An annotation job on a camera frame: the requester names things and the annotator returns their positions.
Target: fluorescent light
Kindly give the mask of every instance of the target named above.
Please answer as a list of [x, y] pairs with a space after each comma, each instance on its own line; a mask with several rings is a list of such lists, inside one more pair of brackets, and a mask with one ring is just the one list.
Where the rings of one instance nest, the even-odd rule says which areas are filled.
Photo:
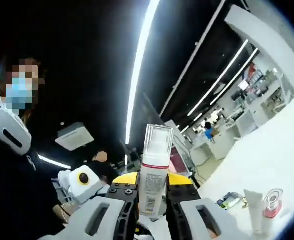
[[210, 103], [210, 105], [213, 105], [221, 95], [224, 94], [224, 92], [230, 87], [230, 85], [233, 84], [233, 82], [239, 77], [239, 75], [242, 73], [242, 71], [245, 69], [245, 67], [249, 64], [249, 62], [254, 58], [255, 54], [258, 52], [258, 48], [255, 49], [255, 51], [252, 52], [248, 60], [245, 62], [245, 64], [241, 67], [241, 69], [237, 72], [237, 74], [233, 77], [232, 80], [227, 84], [227, 86], [218, 94], [218, 96]]
[[142, 62], [146, 49], [147, 40], [152, 27], [152, 22], [158, 7], [160, 0], [151, 0], [147, 8], [145, 20], [143, 22], [141, 33], [138, 42], [138, 48], [136, 52], [135, 62], [133, 64], [133, 71], [130, 84], [130, 93], [128, 101], [127, 123], [126, 123], [126, 139], [125, 143], [129, 144], [131, 138], [132, 118], [134, 111], [134, 104], [136, 98], [136, 90], [139, 80], [139, 74], [141, 72]]
[[41, 155], [38, 155], [39, 159], [47, 162], [47, 163], [50, 163], [50, 164], [53, 164], [53, 165], [56, 165], [56, 166], [59, 166], [59, 167], [62, 167], [64, 169], [71, 169], [71, 166], [68, 166], [68, 165], [65, 165], [65, 164], [62, 164], [60, 162], [57, 162], [57, 161], [53, 161], [53, 160], [50, 160], [44, 156], [41, 156]]
[[189, 126], [185, 127], [180, 133], [183, 134], [184, 132], [186, 132], [186, 130], [189, 128]]
[[203, 113], [199, 114], [193, 121], [196, 122], [202, 115]]
[[215, 81], [215, 83], [211, 86], [211, 88], [208, 90], [208, 92], [206, 92], [206, 94], [200, 99], [200, 101], [196, 104], [196, 106], [193, 107], [193, 109], [188, 113], [188, 117], [190, 115], [193, 114], [193, 112], [195, 112], [195, 110], [199, 107], [200, 104], [202, 104], [202, 102], [205, 100], [205, 98], [208, 97], [208, 95], [214, 90], [214, 88], [217, 86], [217, 84], [222, 80], [222, 78], [224, 77], [224, 75], [227, 73], [227, 71], [231, 68], [231, 66], [234, 64], [234, 62], [236, 61], [236, 59], [239, 57], [239, 55], [241, 54], [241, 52], [243, 51], [243, 49], [246, 47], [247, 43], [249, 41], [246, 39], [246, 41], [242, 44], [241, 48], [238, 50], [238, 52], [236, 53], [236, 55], [233, 57], [233, 59], [231, 60], [231, 62], [228, 64], [228, 66], [226, 67], [226, 69], [222, 72], [222, 74], [218, 77], [218, 79]]
[[125, 155], [125, 166], [127, 166], [127, 165], [128, 165], [128, 156]]

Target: screw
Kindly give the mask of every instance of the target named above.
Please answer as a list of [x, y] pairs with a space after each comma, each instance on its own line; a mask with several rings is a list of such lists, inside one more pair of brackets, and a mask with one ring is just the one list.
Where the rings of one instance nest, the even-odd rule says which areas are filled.
[[127, 190], [125, 191], [125, 194], [127, 194], [127, 195], [133, 194], [133, 191], [130, 190], [130, 189], [127, 189]]
[[110, 192], [111, 194], [114, 194], [114, 193], [117, 192], [117, 189], [116, 189], [116, 188], [111, 188], [111, 189], [109, 189], [109, 192]]

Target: white tube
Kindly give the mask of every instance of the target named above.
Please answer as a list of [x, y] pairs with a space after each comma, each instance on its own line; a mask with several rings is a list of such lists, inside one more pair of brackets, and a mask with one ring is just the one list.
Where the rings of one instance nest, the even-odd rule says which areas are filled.
[[259, 232], [262, 228], [263, 220], [263, 194], [254, 191], [244, 190], [251, 219], [251, 225], [254, 234]]

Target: white bottle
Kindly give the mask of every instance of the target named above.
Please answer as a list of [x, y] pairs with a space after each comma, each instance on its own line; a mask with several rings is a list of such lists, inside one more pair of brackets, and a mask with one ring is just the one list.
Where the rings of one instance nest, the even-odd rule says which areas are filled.
[[156, 217], [163, 200], [174, 129], [147, 125], [139, 179], [139, 214]]

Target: black ceiling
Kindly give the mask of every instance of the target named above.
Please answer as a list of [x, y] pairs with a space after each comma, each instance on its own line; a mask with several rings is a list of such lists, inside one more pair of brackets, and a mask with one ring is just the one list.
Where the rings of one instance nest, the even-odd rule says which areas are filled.
[[[124, 159], [120, 140], [125, 141], [130, 83], [148, 3], [95, 0], [63, 7], [38, 3], [25, 12], [11, 54], [38, 58], [48, 69], [30, 121], [33, 144], [42, 155], [68, 164], [105, 150], [112, 162]], [[137, 95], [146, 93], [159, 113], [219, 3], [160, 0], [137, 88]], [[224, 23], [233, 3], [241, 6], [238, 0], [225, 4], [170, 101], [165, 121], [187, 125], [208, 107], [211, 96], [187, 117], [242, 45]], [[230, 80], [248, 57], [244, 51], [222, 81]], [[55, 139], [57, 131], [75, 122], [84, 123], [95, 141], [71, 153]]]

